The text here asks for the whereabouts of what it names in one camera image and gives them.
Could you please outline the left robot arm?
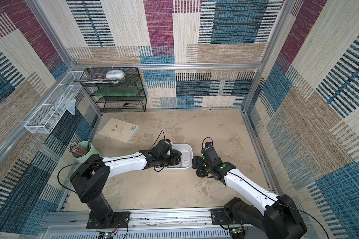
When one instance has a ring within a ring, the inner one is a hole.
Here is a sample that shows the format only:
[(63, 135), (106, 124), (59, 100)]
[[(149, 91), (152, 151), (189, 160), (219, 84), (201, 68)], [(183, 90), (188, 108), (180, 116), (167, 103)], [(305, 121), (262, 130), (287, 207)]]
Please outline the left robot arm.
[(115, 213), (102, 190), (108, 179), (131, 171), (154, 169), (156, 172), (181, 171), (191, 166), (193, 152), (184, 143), (160, 140), (151, 149), (120, 157), (91, 155), (73, 173), (70, 182), (80, 201), (90, 210), (87, 229), (119, 229), (128, 226), (127, 213)]

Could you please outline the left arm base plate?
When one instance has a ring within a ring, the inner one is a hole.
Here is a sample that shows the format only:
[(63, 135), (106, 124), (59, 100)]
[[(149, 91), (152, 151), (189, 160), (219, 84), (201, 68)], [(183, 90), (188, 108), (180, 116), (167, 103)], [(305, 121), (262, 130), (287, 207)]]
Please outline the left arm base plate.
[(93, 212), (90, 212), (86, 228), (88, 230), (126, 229), (129, 225), (130, 215), (131, 212), (129, 211), (113, 212), (100, 220), (95, 217)]

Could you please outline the white storage box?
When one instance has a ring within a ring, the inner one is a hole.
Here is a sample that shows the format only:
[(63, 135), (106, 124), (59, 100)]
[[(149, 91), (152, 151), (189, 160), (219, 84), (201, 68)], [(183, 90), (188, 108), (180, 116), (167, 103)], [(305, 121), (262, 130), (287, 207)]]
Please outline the white storage box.
[(192, 168), (193, 151), (192, 147), (186, 143), (175, 143), (173, 149), (181, 152), (181, 161), (179, 164), (165, 167), (163, 172), (183, 172)]

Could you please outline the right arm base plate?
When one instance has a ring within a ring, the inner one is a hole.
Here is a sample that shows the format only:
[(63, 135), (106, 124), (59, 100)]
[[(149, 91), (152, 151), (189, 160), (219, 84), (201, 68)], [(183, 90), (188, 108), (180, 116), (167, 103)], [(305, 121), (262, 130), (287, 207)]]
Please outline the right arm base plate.
[(247, 223), (244, 220), (237, 219), (232, 213), (228, 212), (224, 208), (212, 208), (210, 209), (210, 215), (212, 224), (215, 226), (231, 226)]

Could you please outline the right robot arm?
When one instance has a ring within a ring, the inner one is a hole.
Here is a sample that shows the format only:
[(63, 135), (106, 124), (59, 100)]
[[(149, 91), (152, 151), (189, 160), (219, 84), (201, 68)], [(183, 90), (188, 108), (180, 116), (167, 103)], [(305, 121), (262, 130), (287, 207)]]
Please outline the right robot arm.
[(237, 191), (248, 203), (235, 197), (224, 205), (225, 218), (230, 223), (249, 223), (270, 239), (300, 239), (307, 227), (293, 199), (278, 196), (247, 178), (232, 163), (223, 162), (213, 146), (201, 150), (192, 159), (198, 177), (213, 178)]

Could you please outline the small black Lecoo mouse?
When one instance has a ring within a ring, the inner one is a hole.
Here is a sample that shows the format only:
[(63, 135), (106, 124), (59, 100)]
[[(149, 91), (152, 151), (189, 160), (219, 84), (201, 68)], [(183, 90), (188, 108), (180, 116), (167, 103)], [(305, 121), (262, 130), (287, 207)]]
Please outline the small black Lecoo mouse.
[(206, 175), (207, 175), (207, 171), (204, 170), (204, 169), (198, 168), (198, 169), (196, 170), (196, 175), (197, 175), (198, 177), (200, 177), (200, 178), (205, 178)]

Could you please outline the white mouse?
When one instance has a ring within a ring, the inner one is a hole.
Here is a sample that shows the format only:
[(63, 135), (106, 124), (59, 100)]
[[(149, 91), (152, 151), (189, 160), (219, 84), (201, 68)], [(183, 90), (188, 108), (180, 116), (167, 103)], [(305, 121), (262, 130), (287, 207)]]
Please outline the white mouse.
[(181, 166), (182, 167), (189, 167), (191, 165), (191, 155), (189, 152), (182, 152), (181, 155)]

